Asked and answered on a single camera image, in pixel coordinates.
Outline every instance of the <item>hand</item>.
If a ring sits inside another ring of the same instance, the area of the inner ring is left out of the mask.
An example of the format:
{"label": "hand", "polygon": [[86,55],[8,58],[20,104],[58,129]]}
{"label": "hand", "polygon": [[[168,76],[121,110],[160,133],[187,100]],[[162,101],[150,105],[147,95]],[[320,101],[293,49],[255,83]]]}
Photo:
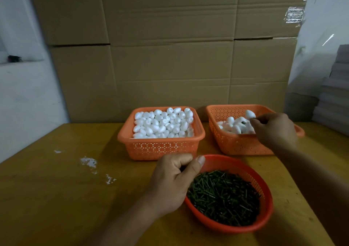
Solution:
{"label": "hand", "polygon": [[[175,211],[183,203],[188,188],[205,163],[205,157],[191,154],[166,154],[156,165],[144,199],[155,218]],[[183,172],[182,165],[187,165]]]}
{"label": "hand", "polygon": [[283,113],[267,113],[250,120],[260,143],[269,149],[294,147],[297,134],[293,122]]}

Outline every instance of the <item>white wall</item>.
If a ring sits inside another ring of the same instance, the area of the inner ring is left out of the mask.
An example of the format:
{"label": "white wall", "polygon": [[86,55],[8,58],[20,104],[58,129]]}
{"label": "white wall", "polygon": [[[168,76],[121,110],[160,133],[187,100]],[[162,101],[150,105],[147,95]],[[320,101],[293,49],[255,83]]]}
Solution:
{"label": "white wall", "polygon": [[69,122],[59,82],[30,0],[0,0],[0,36],[11,55],[0,64],[0,162]]}
{"label": "white wall", "polygon": [[285,112],[310,120],[337,49],[349,43],[349,0],[308,0],[290,74]]}

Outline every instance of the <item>yellow table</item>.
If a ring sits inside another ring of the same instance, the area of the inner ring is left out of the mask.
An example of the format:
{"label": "yellow table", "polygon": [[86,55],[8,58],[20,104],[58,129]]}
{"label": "yellow table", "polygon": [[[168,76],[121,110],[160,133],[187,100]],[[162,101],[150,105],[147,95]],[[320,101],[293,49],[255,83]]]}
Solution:
{"label": "yellow table", "polygon": [[[348,137],[315,123],[299,125],[307,133],[302,148],[349,180]],[[144,190],[156,162],[128,158],[117,141],[121,126],[65,124],[0,164],[0,245],[74,245],[128,208]],[[206,138],[198,153],[220,153],[208,124],[204,127]],[[84,157],[94,158],[96,168],[82,165]],[[138,245],[333,245],[275,156],[241,159],[272,191],[275,211],[262,230],[216,233],[182,205],[157,220]]]}

